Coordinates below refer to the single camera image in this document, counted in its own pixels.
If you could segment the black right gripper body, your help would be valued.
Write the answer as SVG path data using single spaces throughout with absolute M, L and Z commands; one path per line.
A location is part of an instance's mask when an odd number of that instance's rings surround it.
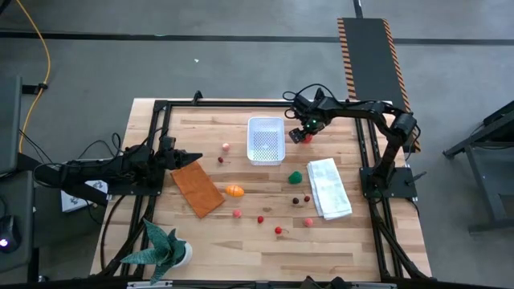
M 328 125 L 323 111 L 318 108 L 319 104 L 319 100 L 310 101 L 303 96 L 297 96 L 292 101 L 293 117 L 300 122 L 304 132 L 311 132 L 312 124 L 324 123 L 324 127 Z

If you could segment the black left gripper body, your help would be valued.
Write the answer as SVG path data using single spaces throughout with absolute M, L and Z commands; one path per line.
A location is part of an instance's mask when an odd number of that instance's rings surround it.
M 182 150 L 162 149 L 155 154 L 156 164 L 161 169 L 181 169 L 183 164 Z

